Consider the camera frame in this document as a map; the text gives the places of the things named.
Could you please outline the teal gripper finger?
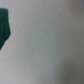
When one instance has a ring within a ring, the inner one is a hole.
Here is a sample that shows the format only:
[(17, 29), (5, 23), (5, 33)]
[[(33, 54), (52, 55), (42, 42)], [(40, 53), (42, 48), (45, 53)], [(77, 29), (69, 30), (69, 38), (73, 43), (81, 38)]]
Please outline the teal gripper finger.
[(11, 35), (8, 10), (2, 8), (0, 10), (0, 50)]

